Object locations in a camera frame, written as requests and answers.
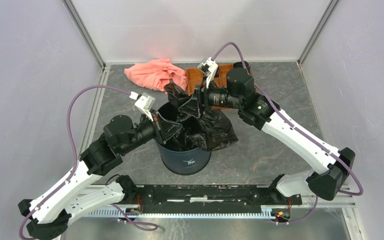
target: gray floor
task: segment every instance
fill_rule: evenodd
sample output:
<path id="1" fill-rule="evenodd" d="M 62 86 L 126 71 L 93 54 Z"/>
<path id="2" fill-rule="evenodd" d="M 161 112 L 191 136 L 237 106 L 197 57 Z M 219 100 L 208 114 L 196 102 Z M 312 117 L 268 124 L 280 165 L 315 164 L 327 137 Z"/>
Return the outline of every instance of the gray floor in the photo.
<path id="1" fill-rule="evenodd" d="M 294 62 L 252 62 L 251 71 L 256 84 L 268 92 L 296 122 L 321 137 L 300 70 Z M 177 64 L 186 69 L 196 63 Z M 137 93 L 148 93 L 156 98 L 154 108 L 165 104 L 167 95 L 139 87 L 130 82 L 124 69 L 131 65 L 111 66 L 107 85 L 121 87 Z M 134 102 L 126 95 L 106 90 L 96 123 L 94 140 L 102 133 L 103 127 L 117 115 L 127 115 L 138 122 L 140 113 Z M 242 122 L 237 111 L 225 110 L 230 118 L 239 142 L 214 151 L 205 169 L 190 176 L 170 172 L 163 165 L 156 144 L 153 141 L 138 147 L 123 158 L 123 164 L 113 169 L 97 184 L 104 184 L 114 174 L 129 175 L 136 184 L 269 184 L 277 175 L 294 174 L 310 169 L 310 166 L 296 153 L 274 137 Z"/>
<path id="2" fill-rule="evenodd" d="M 292 219 L 306 209 L 293 209 Z M 266 219 L 138 218 L 160 226 L 153 232 L 110 218 L 81 218 L 71 225 L 67 240 L 350 240 L 341 209 L 318 208 L 305 221 L 276 226 Z"/>

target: white panel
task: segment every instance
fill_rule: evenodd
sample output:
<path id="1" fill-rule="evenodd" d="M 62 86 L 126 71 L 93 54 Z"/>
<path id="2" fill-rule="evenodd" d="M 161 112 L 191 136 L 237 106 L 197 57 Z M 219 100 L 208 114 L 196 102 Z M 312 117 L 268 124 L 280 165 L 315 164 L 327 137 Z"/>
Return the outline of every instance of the white panel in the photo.
<path id="1" fill-rule="evenodd" d="M 291 61 L 329 0 L 73 0 L 106 62 L 197 62 L 233 41 L 246 60 Z M 219 61 L 237 61 L 234 48 Z"/>
<path id="2" fill-rule="evenodd" d="M 364 235 L 384 239 L 384 1 L 340 1 L 303 72 L 325 140 L 356 153 Z"/>
<path id="3" fill-rule="evenodd" d="M 19 239 L 18 202 L 70 169 L 67 107 L 99 72 L 60 0 L 0 0 L 0 240 Z M 91 102 L 92 92 L 74 106 L 78 143 Z"/>

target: marble table surface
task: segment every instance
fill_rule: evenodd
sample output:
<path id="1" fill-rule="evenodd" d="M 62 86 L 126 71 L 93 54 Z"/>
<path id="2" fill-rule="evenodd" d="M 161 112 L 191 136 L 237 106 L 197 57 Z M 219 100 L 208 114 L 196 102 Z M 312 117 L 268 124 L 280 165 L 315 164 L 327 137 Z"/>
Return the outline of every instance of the marble table surface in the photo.
<path id="1" fill-rule="evenodd" d="M 178 67 L 195 68 L 197 63 L 176 64 Z M 124 69 L 132 65 L 112 65 L 108 86 L 124 88 L 137 93 L 148 93 L 156 98 L 154 109 L 168 99 L 164 92 L 139 87 L 129 81 Z M 265 89 L 290 117 L 317 137 L 322 137 L 310 96 L 295 62 L 251 62 L 255 83 Z M 276 138 L 244 123 L 234 109 L 224 110 L 229 117 L 239 141 L 232 146 L 212 152 L 208 165 L 200 172 L 181 176 L 169 171 L 163 164 L 156 143 L 136 148 L 123 157 L 123 163 L 101 178 L 104 184 L 114 174 L 129 175 L 140 184 L 258 184 L 268 185 L 279 174 L 295 174 L 310 166 L 295 152 Z M 105 90 L 93 139 L 117 115 L 127 115 L 139 122 L 140 112 L 125 94 Z"/>

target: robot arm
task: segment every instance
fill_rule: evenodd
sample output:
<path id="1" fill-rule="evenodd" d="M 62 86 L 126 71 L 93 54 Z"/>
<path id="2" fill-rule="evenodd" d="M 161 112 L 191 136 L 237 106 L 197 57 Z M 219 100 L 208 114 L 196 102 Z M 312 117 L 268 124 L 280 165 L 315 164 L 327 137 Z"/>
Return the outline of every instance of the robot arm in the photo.
<path id="1" fill-rule="evenodd" d="M 349 174 L 335 157 L 351 168 L 355 157 L 351 149 L 346 147 L 339 150 L 327 144 L 296 123 L 274 102 L 276 111 L 264 95 L 256 92 L 254 78 L 246 69 L 233 68 L 226 75 L 227 86 L 217 87 L 211 81 L 217 64 L 208 58 L 198 68 L 207 76 L 205 87 L 196 86 L 189 101 L 179 110 L 198 106 L 198 112 L 188 113 L 199 117 L 210 111 L 211 106 L 238 109 L 238 115 L 245 123 L 277 138 L 311 166 L 312 170 L 283 175 L 277 179 L 276 189 L 283 196 L 312 192 L 325 200 L 334 199 Z"/>
<path id="2" fill-rule="evenodd" d="M 24 199 L 18 204 L 23 216 L 35 210 L 26 226 L 30 236 L 51 240 L 82 216 L 132 196 L 130 191 L 134 183 L 130 177 L 122 175 L 103 189 L 76 198 L 82 190 L 121 164 L 122 157 L 127 153 L 152 139 L 163 144 L 182 129 L 181 124 L 166 120 L 153 110 L 154 101 L 153 97 L 145 93 L 138 96 L 135 106 L 143 113 L 139 124 L 133 125 L 131 118 L 126 115 L 115 116 L 104 127 L 99 139 L 80 154 L 75 174 L 70 181 L 66 179 L 73 169 L 43 195 L 33 200 Z M 55 191 L 42 206 L 36 207 Z"/>

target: metal corner post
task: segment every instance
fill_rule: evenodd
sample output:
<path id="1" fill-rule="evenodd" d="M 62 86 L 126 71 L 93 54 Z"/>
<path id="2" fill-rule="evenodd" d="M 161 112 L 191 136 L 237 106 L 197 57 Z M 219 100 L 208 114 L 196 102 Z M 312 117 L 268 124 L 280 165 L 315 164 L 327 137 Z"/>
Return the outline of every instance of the metal corner post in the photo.
<path id="1" fill-rule="evenodd" d="M 77 26 L 81 36 L 83 37 L 84 41 L 86 42 L 87 46 L 89 47 L 90 51 L 93 54 L 93 57 L 95 58 L 96 62 L 101 66 L 101 68 L 105 68 L 106 64 L 99 53 L 96 45 L 94 44 L 94 41 L 92 40 L 91 36 L 89 35 L 88 30 L 85 27 L 85 24 L 83 23 L 82 19 L 80 18 L 79 13 L 77 12 L 73 1 L 72 0 L 62 0 L 65 7 L 67 8 L 67 11 L 70 13 L 71 18 L 73 19 L 75 25 Z"/>
<path id="2" fill-rule="evenodd" d="M 310 39 L 307 42 L 307 45 L 304 48 L 304 51 L 302 51 L 301 56 L 298 59 L 298 64 L 302 65 L 304 61 L 306 60 L 307 56 L 309 55 L 311 49 L 313 48 L 314 44 L 316 43 L 317 39 L 320 36 L 320 33 L 325 28 L 326 23 L 328 22 L 329 18 L 331 17 L 332 13 L 334 12 L 335 8 L 337 7 L 340 0 L 330 0 L 329 4 L 326 7 L 326 10 L 324 10 L 323 15 L 321 16 L 320 21 L 318 22 L 317 26 L 314 29 L 314 32 L 312 33 Z"/>

